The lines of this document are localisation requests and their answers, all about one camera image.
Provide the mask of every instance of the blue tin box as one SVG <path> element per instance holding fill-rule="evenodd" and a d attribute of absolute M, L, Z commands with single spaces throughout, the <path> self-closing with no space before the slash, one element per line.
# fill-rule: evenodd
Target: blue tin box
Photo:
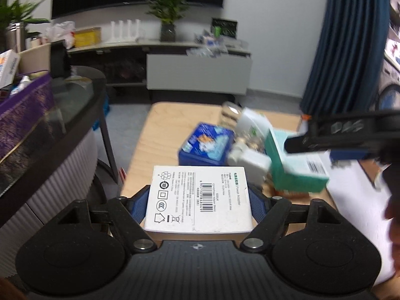
<path fill-rule="evenodd" d="M 222 126 L 199 123 L 179 150 L 179 165 L 224 166 L 234 136 Z"/>

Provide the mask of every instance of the washing machine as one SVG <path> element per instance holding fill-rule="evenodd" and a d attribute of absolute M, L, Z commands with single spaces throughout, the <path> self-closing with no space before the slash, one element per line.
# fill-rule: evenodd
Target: washing machine
<path fill-rule="evenodd" d="M 400 109 L 400 64 L 385 55 L 375 110 Z"/>

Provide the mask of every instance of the blue curtain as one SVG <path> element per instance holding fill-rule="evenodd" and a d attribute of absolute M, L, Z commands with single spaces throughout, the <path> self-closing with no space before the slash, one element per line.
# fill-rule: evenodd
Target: blue curtain
<path fill-rule="evenodd" d="M 390 0 L 327 0 L 301 111 L 367 111 L 375 99 L 389 29 Z"/>

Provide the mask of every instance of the purple cloth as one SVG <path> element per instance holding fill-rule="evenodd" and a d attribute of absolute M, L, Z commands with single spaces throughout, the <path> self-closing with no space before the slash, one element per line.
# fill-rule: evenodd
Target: purple cloth
<path fill-rule="evenodd" d="M 55 106 L 51 80 L 45 74 L 0 104 L 0 162 Z"/>

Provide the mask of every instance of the metal container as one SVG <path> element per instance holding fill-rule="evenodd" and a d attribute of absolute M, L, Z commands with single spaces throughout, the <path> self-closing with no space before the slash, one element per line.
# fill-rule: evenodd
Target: metal container
<path fill-rule="evenodd" d="M 16 53 L 25 51 L 25 26 L 23 22 L 11 23 L 5 31 L 5 45 Z"/>
<path fill-rule="evenodd" d="M 30 48 L 38 47 L 41 44 L 42 44 L 42 40 L 41 40 L 41 37 L 39 35 L 31 37 L 31 39 L 30 39 Z"/>
<path fill-rule="evenodd" d="M 6 50 L 6 32 L 0 30 L 0 53 L 5 52 Z"/>

